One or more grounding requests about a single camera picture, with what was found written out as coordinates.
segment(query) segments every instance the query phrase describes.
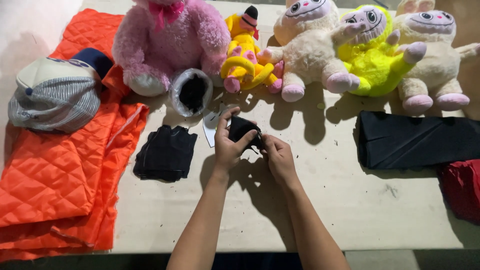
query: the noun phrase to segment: red fabric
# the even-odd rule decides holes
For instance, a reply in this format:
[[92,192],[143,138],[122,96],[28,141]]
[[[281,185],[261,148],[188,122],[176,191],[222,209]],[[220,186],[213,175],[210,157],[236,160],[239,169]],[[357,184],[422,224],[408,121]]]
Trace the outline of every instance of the red fabric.
[[[122,18],[78,13],[51,57],[69,59],[91,47],[112,59]],[[130,91],[122,74],[119,66],[109,71],[100,108],[79,131],[19,135],[0,181],[0,261],[113,247],[118,181],[148,114],[144,104],[120,104]]]
[[455,215],[480,225],[480,160],[444,165],[438,175],[444,197]]

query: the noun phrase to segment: orange quilted fabric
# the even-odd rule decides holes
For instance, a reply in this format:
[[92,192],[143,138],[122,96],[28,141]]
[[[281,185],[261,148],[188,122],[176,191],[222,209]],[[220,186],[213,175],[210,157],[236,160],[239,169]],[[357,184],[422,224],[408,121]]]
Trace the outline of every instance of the orange quilted fabric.
[[[51,57],[91,47],[111,59],[123,16],[84,10],[72,18]],[[71,135],[23,130],[0,180],[0,261],[111,249],[116,189],[148,114],[120,104],[130,91],[114,66],[97,114]]]

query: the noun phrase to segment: mesh cap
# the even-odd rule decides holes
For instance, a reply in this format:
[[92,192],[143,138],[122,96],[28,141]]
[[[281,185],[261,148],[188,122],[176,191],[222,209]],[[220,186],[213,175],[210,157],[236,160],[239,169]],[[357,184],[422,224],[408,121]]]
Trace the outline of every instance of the mesh cap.
[[[18,87],[8,109],[13,125],[72,133],[92,120],[100,106],[99,74],[106,74],[105,65],[99,70],[98,63],[105,59],[110,67],[112,63],[103,53],[87,50],[96,56],[71,60],[40,58],[19,72]],[[76,56],[79,55],[85,55],[85,50]]]

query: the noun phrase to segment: cream plush monkey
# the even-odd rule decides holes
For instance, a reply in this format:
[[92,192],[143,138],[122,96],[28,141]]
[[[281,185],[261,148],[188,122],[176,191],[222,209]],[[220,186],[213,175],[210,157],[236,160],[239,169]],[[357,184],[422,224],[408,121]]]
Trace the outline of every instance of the cream plush monkey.
[[282,47],[267,47],[257,57],[269,63],[284,61],[285,101],[302,98],[305,85],[313,81],[322,82],[332,93],[355,90],[360,80],[348,73],[337,49],[365,28],[365,23],[340,26],[338,9],[331,0],[287,0],[287,10],[274,26]]
[[456,77],[460,62],[480,52],[478,43],[452,48],[456,34],[452,15],[433,10],[434,0],[402,0],[394,18],[394,29],[400,30],[399,50],[416,41],[427,44],[423,60],[409,71],[398,85],[403,108],[423,113],[433,103],[442,110],[454,111],[470,99],[462,94]]

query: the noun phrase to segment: pink bow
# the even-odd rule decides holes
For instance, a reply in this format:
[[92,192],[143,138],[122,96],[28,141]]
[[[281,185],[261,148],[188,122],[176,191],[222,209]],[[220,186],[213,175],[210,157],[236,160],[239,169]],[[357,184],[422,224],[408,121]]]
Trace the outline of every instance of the pink bow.
[[155,31],[158,32],[165,27],[164,18],[170,24],[174,22],[183,12],[183,1],[173,3],[169,6],[164,6],[152,2],[148,2],[148,9],[155,20]]

